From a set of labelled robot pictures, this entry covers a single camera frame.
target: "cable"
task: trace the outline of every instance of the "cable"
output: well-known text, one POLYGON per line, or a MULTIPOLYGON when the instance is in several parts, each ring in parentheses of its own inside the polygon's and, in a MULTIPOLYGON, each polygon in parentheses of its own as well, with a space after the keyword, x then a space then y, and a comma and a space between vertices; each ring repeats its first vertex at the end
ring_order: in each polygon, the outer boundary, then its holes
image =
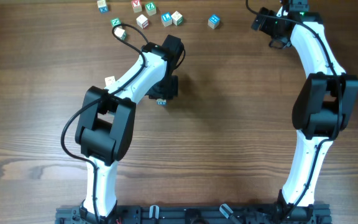
POLYGON ((181 65, 181 63, 184 61, 184 59, 185 59, 185 57, 186 57, 185 46, 183 45, 183 43, 181 43, 181 45, 183 46, 183 57, 181 58, 181 61, 179 62, 179 64, 174 68, 174 70, 176 70, 177 68, 179 68, 179 66, 181 65))
POLYGON ((88 162, 89 164, 92 165, 93 167, 93 190, 92 190, 92 201, 93 201, 93 210, 94 210, 94 215, 95 215, 95 219, 96 219, 96 223, 100 223, 99 222, 99 215, 98 215, 98 207, 96 205, 96 181, 97 181, 97 178, 98 178, 98 166, 92 162, 91 160, 89 159, 85 159, 85 158, 82 158, 80 156, 76 156, 74 154, 72 154, 66 147, 66 144, 65 144, 65 136, 66 136, 66 133, 67 133, 67 130, 68 128, 70 127, 70 125, 72 124, 72 122, 75 120, 75 118, 77 118, 80 114, 82 114, 84 111, 86 111, 88 108, 92 107, 93 105, 97 104, 97 103, 100 103, 102 102, 103 100, 107 100, 108 98, 112 98, 114 97, 115 94, 119 93, 120 91, 124 90, 126 86, 128 86, 128 84, 130 84, 142 71, 143 69, 145 68, 146 66, 146 58, 144 57, 144 54, 139 50, 137 49, 136 47, 134 47, 133 45, 131 44, 128 44, 127 42, 121 40, 115 33, 114 33, 114 29, 118 26, 128 26, 128 27, 131 27, 133 28, 134 30, 136 30, 138 33, 141 34, 141 36, 146 40, 147 43, 149 43, 149 41, 147 40, 146 36, 139 30, 137 29, 136 27, 134 26, 131 26, 129 24, 119 24, 117 26, 114 26, 112 28, 112 34, 113 36, 119 40, 120 42, 124 43, 125 45, 127 45, 128 47, 134 49, 136 52, 139 53, 139 55, 142 57, 143 59, 143 63, 142 65, 140 66, 139 70, 128 80, 126 81, 122 86, 120 86, 117 90, 113 91, 112 93, 110 93, 108 95, 108 97, 104 97, 104 98, 99 98, 97 100, 94 100, 92 101, 91 103, 88 103, 87 105, 83 106, 81 109, 79 109, 66 123, 66 125, 64 126, 63 128, 63 131, 62 131, 62 135, 60 136, 60 144, 62 145, 62 149, 63 151, 69 155, 70 157, 74 158, 74 159, 78 159, 78 160, 81 160, 81 161, 84 161, 84 162, 88 162))
POLYGON ((270 18, 270 19, 280 19, 280 20, 283 20, 283 21, 288 21, 288 22, 292 22, 294 24, 298 24, 302 27, 304 27, 305 29, 307 29, 308 31, 310 31, 314 37, 317 39, 317 41, 320 43, 320 46, 321 48, 323 49, 323 52, 326 56, 326 59, 327 59, 327 63, 328 63, 328 67, 329 69, 332 71, 333 75, 334 75, 334 79, 335 79, 335 82, 336 82, 336 87, 337 87, 337 97, 338 97, 338 117, 337 117, 337 124, 336 124, 336 129, 333 133, 333 136, 331 136, 331 138, 328 138, 328 139, 324 139, 322 140, 317 148, 316 148, 316 155, 314 156, 314 159, 313 159, 313 164, 311 166, 311 170, 310 170, 310 174, 309 174, 309 178, 308 178, 308 181, 305 185, 305 188, 303 189, 301 195, 299 196, 298 200, 294 203, 294 205, 291 207, 291 209, 289 209, 289 211, 287 211, 287 213, 282 217, 281 219, 281 222, 286 219, 292 211, 294 211, 294 209, 296 208, 296 206, 302 201, 302 198, 305 196, 306 192, 308 191, 309 189, 309 186, 310 186, 310 182, 312 180, 312 177, 313 177, 313 172, 314 172, 314 168, 316 167, 316 163, 317 163, 317 158, 318 158, 318 154, 320 152, 320 149, 321 149, 321 146, 325 143, 325 142, 328 142, 328 141, 334 141, 338 135, 339 135, 339 132, 341 130, 341 124, 342 124, 342 88, 341 88, 341 82, 339 81, 339 78, 336 74, 336 71, 334 69, 334 65, 331 61, 331 59, 329 58, 329 54, 328 54, 328 51, 327 51, 327 48, 326 46, 324 45, 323 41, 321 40, 320 36, 310 27, 308 27, 307 25, 305 25, 304 23, 302 22, 298 22, 298 21, 294 21, 292 19, 287 19, 287 18, 282 18, 282 17, 276 17, 276 16, 268 16, 268 15, 264 15, 264 14, 260 14, 258 12, 255 12, 254 10, 252 10, 249 5, 248 5, 248 0, 246 0, 246 7, 247 9, 257 15, 257 16, 262 16, 262 17, 265 17, 265 18, 270 18))

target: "wood grain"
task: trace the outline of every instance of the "wood grain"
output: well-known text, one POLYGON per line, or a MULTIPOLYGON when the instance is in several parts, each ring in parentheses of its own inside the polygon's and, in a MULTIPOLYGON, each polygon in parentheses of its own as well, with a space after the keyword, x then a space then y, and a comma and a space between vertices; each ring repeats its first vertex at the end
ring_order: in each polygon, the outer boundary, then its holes
MULTIPOLYGON (((278 9, 277 1, 252 1, 278 9)), ((358 75, 358 2, 313 1, 338 62, 358 75)), ((295 49, 273 50, 249 27, 244 1, 159 1, 158 15, 180 11, 185 23, 143 30, 161 44, 182 39, 175 71, 180 95, 167 107, 145 99, 118 170, 121 205, 219 205, 274 202, 296 143, 292 106, 305 82, 295 49), (211 14, 221 25, 207 26, 211 14)), ((136 53, 114 40, 110 19, 135 25, 128 2, 101 15, 92 3, 0 5, 0 223, 51 223, 55 209, 86 193, 86 167, 60 148, 60 132, 86 90, 119 78, 136 53)), ((133 30, 128 41, 144 44, 133 30)), ((70 150, 79 153, 73 128, 70 150)), ((358 223, 358 99, 348 128, 330 149, 316 189, 335 223, 358 223)))

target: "table surface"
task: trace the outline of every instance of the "table surface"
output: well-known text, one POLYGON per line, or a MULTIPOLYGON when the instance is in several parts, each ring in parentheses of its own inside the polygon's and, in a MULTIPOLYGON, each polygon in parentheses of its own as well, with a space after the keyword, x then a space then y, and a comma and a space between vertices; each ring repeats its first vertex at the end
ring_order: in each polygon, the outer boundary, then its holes
MULTIPOLYGON (((182 39, 175 71, 179 97, 167 106, 144 99, 134 137, 120 162, 121 205, 272 203, 295 150, 292 106, 305 82, 294 48, 274 50, 254 32, 244 1, 158 1, 147 38, 182 39), (161 13, 179 11, 180 27, 161 13), (218 29, 207 26, 212 14, 218 29)), ((278 10, 278 1, 251 1, 278 10)), ((338 62, 358 75, 358 1, 313 1, 338 62)), ((0 223, 51 223, 55 209, 86 195, 86 166, 60 147, 60 133, 87 89, 121 77, 137 54, 111 35, 110 19, 136 25, 128 2, 0 5, 0 223)), ((127 41, 144 41, 126 29, 127 41)), ((67 144, 74 143, 74 127, 67 144)), ((351 121, 326 156, 316 201, 331 204, 335 223, 358 223, 358 99, 351 121)))

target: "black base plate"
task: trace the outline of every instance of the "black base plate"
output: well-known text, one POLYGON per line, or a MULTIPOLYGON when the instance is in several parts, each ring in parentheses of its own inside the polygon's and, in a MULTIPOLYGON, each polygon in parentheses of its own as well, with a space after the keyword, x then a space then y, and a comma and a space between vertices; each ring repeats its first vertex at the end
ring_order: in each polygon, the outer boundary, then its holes
MULTIPOLYGON (((275 224, 270 220, 272 204, 231 207, 234 216, 243 224, 275 224)), ((292 224, 331 224, 329 205, 313 205, 313 216, 309 222, 282 222, 292 224)), ((233 224, 219 211, 219 207, 160 207, 159 219, 149 218, 149 207, 117 206, 117 219, 121 224, 233 224), (197 221, 192 214, 201 214, 197 221)), ((58 208, 55 224, 94 224, 80 218, 79 207, 58 208)))

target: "small block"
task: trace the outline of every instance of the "small block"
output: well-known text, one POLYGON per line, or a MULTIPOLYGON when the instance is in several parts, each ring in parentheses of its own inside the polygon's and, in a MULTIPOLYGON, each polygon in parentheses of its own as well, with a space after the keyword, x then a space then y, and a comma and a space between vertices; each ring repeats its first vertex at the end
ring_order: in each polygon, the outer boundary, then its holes
POLYGON ((146 12, 149 16, 152 16, 157 13, 157 8, 155 7, 154 2, 147 3, 145 5, 146 12))
POLYGON ((120 27, 115 28, 114 34, 116 34, 121 40, 125 40, 125 37, 127 36, 125 30, 120 27))
POLYGON ((176 26, 179 26, 183 22, 183 16, 176 11, 172 14, 172 21, 176 26))
POLYGON ((219 18, 217 15, 213 14, 208 19, 208 25, 210 26, 210 28, 215 29, 218 27, 220 20, 221 20, 221 18, 219 18))
POLYGON ((136 23, 142 29, 146 28, 149 24, 149 20, 142 14, 136 19, 136 23))
POLYGON ((106 0, 99 0, 98 1, 98 8, 100 13, 105 13, 109 11, 109 8, 107 7, 106 0))
POLYGON ((157 100, 157 104, 158 104, 158 105, 167 105, 167 100, 158 99, 158 100, 157 100))
POLYGON ((140 0, 133 0, 131 1, 131 4, 134 12, 142 12, 142 4, 140 3, 140 0))
POLYGON ((106 86, 112 85, 116 82, 116 77, 106 77, 104 78, 104 82, 106 83, 106 86))
POLYGON ((121 24, 121 21, 118 18, 112 19, 111 20, 111 25, 114 27, 116 25, 121 24))
POLYGON ((172 17, 171 17, 171 14, 169 12, 163 14, 161 16, 161 21, 162 21, 162 24, 167 27, 169 25, 172 25, 172 17))

